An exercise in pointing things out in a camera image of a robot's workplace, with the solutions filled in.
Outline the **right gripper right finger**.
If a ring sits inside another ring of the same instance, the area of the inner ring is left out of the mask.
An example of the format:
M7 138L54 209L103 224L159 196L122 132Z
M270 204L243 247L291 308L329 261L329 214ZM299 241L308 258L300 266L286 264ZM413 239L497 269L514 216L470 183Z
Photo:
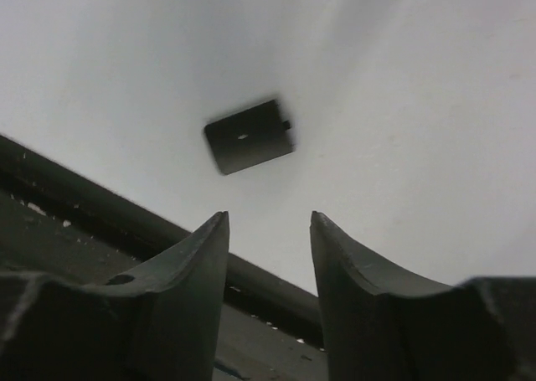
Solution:
M534 278L448 286L384 258L319 212L310 237L331 380L534 379Z

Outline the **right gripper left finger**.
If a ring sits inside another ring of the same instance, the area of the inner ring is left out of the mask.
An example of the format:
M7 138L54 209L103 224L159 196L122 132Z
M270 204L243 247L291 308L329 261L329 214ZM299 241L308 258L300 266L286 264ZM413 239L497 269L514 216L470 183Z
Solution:
M218 212L104 285L2 274L2 379L211 379L228 253L229 215Z

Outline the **black battery cover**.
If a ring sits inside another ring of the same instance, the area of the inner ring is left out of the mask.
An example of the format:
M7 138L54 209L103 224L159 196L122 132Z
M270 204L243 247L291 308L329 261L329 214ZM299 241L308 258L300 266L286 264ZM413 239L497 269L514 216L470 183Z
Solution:
M211 157L223 176L293 153L293 122L272 97L229 111L203 128Z

